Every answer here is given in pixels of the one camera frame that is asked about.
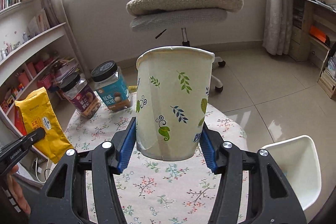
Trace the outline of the person's left hand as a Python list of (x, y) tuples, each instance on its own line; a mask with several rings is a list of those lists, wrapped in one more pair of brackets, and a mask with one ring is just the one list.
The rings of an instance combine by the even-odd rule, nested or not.
[(29, 203), (25, 199), (23, 195), (23, 190), (21, 186), (15, 181), (14, 178), (12, 178), (12, 175), (17, 173), (19, 170), (19, 167), (17, 165), (13, 166), (12, 170), (7, 174), (6, 180), (8, 184), (9, 191), (13, 195), (15, 201), (19, 205), (19, 207), (27, 214), (31, 214), (31, 208), (29, 206)]

